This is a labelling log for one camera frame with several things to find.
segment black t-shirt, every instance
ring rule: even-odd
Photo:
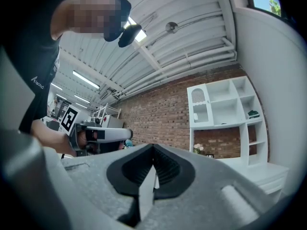
[[[55,9],[64,0],[23,0],[26,13],[18,18],[10,17],[4,48],[16,70],[34,92],[20,130],[29,133],[33,120],[47,115],[47,98],[50,84],[59,67],[59,39],[50,35],[51,18]]]

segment tree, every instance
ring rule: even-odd
[[[282,11],[280,9],[280,5],[278,4],[278,2],[274,0],[269,0],[269,4],[270,4],[272,13],[277,14],[278,16],[282,15]]]

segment brick wall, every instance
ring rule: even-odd
[[[133,130],[133,144],[163,143],[189,149],[187,87],[245,76],[239,65],[218,68],[175,80],[119,102],[124,127]],[[239,128],[195,131],[195,144],[215,158],[240,156]]]

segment white ceiling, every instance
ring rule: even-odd
[[[128,1],[132,4],[130,17],[142,25],[147,37],[140,43],[134,41],[128,47],[119,48],[118,39],[108,43],[103,38],[92,39],[82,34],[65,33],[60,42],[60,69],[53,81],[63,91],[52,87],[54,92],[94,109],[115,100],[113,97],[100,100],[106,90],[111,94],[115,88],[125,89],[173,62],[221,48],[225,46],[223,37],[235,44],[229,0]],[[178,24],[177,33],[166,32],[168,22]],[[74,76],[73,70],[98,84],[100,89]],[[74,97],[75,94],[91,103],[80,102]]]

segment small plant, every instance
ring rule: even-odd
[[[202,144],[195,144],[193,146],[193,152],[199,154],[200,151],[203,151]]]

